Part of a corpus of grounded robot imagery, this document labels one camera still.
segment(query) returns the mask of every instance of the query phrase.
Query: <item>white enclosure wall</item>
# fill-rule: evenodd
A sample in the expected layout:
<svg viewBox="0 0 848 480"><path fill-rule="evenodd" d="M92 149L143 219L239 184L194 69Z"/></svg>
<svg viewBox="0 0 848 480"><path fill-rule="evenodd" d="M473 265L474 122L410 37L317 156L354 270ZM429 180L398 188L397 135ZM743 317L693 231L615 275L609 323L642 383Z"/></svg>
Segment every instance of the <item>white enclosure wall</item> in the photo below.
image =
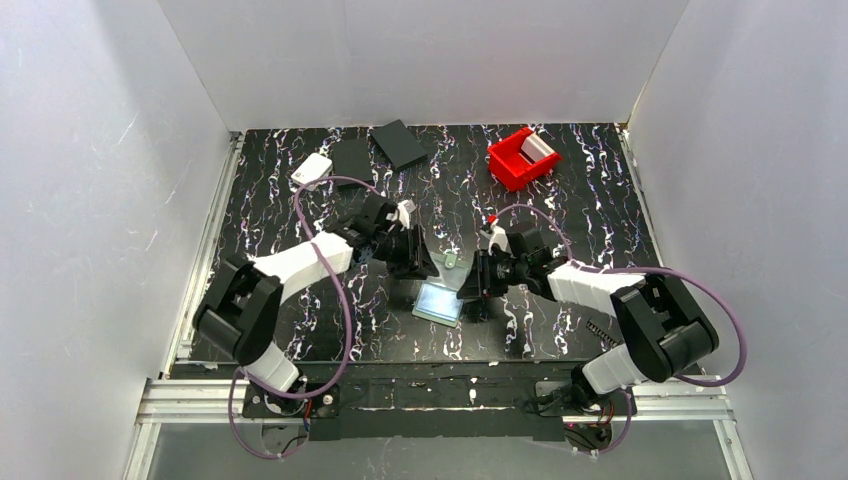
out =
<svg viewBox="0 0 848 480"><path fill-rule="evenodd" d="M846 124L839 0L693 0L631 121L664 260L747 330L730 393L757 478L846 476Z"/></svg>
<svg viewBox="0 0 848 480"><path fill-rule="evenodd" d="M154 0L0 8L0 478L120 478L228 132Z"/></svg>
<svg viewBox="0 0 848 480"><path fill-rule="evenodd" d="M160 0L231 130L622 122L687 0Z"/></svg>

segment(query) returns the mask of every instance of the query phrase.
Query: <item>red bin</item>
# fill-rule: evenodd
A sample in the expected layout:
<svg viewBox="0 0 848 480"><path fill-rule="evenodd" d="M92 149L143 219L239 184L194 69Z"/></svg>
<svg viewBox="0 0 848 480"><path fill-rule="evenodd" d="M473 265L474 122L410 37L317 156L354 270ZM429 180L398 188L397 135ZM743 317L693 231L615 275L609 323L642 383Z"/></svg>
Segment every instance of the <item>red bin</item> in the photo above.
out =
<svg viewBox="0 0 848 480"><path fill-rule="evenodd" d="M533 130L524 127L489 147L489 171L510 192L520 190L533 180L550 173L554 165L562 160L562 156L554 152L538 162L529 162L521 154L521 146L532 134Z"/></svg>

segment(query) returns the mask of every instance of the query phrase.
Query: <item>white rectangular object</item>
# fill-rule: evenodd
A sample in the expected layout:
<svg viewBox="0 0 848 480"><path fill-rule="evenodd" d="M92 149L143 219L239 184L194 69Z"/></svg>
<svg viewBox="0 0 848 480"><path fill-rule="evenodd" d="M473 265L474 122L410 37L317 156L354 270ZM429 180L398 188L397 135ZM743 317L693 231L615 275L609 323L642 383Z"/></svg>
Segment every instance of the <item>white rectangular object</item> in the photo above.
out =
<svg viewBox="0 0 848 480"><path fill-rule="evenodd" d="M619 345L587 363L583 376L598 395L626 385L638 385L648 379L630 357L627 345Z"/></svg>
<svg viewBox="0 0 848 480"><path fill-rule="evenodd" d="M536 163L548 155L553 154L554 149L549 147L544 140L534 133L524 139L524 143L521 144L521 153L523 153L531 163Z"/></svg>
<svg viewBox="0 0 848 480"><path fill-rule="evenodd" d="M297 367L273 341L261 357L244 368L254 377L259 377L281 392L288 391L298 376Z"/></svg>
<svg viewBox="0 0 848 480"><path fill-rule="evenodd" d="M615 316L610 294L642 281L642 275L584 272L566 264L548 275L558 302L573 302Z"/></svg>
<svg viewBox="0 0 848 480"><path fill-rule="evenodd" d="M332 169L332 160L320 153L313 153L312 155L309 155L305 162L297 167L297 170L295 170L294 173L292 173L292 181L297 185L303 185L313 180L326 177ZM311 192L315 190L315 187L317 186L318 185L310 185L306 187L306 189Z"/></svg>

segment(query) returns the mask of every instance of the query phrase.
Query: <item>black table surface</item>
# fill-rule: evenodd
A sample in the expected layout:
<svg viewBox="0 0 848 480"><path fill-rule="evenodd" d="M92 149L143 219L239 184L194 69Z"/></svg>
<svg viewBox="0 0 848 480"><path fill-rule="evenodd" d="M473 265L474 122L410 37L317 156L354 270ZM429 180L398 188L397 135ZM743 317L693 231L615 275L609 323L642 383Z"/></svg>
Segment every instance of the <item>black table surface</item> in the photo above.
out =
<svg viewBox="0 0 848 480"><path fill-rule="evenodd" d="M413 222L424 229L431 252L458 252L470 260L484 246L478 230L486 218L514 203L531 204L558 222L577 259L607 266L657 265L652 239L634 190L618 133L612 124L531 125L563 160L554 172L518 192L507 192L487 170L487 147L523 125L410 127L428 161L393 172L371 142L377 189L393 201L418 206ZM219 260L240 253L264 256L304 240L292 207L292 172L309 154L329 156L336 142L368 136L372 127L251 130L245 135L226 217L218 240ZM356 209L362 189L319 187L304 195L304 211L321 230ZM544 220L513 210L506 226L533 221L550 245L562 248ZM573 304L558 304L513 287L505 298L463 307L457 328L412 316L415 282L393 281L381 262L343 275L355 322L352 359L383 362L463 360L580 360L607 348L587 328L592 321L620 339L614 320ZM329 280L290 298L281 308L275 340L293 359L339 360L343 317ZM190 360L230 361L199 335Z"/></svg>

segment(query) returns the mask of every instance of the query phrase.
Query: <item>white small box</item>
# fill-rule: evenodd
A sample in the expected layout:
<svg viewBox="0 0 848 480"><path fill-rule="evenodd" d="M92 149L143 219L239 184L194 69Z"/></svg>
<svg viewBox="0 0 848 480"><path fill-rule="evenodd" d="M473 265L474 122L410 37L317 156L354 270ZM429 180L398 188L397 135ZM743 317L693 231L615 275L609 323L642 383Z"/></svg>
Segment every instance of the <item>white small box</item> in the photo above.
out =
<svg viewBox="0 0 848 480"><path fill-rule="evenodd" d="M524 144L521 145L521 153L524 154L530 163L536 163L548 155L553 154L554 149L534 133L524 140Z"/></svg>
<svg viewBox="0 0 848 480"><path fill-rule="evenodd" d="M292 181L297 185L303 185L304 183L326 177L332 169L332 160L320 153L313 153L292 173ZM306 189L312 191L317 186L310 185Z"/></svg>

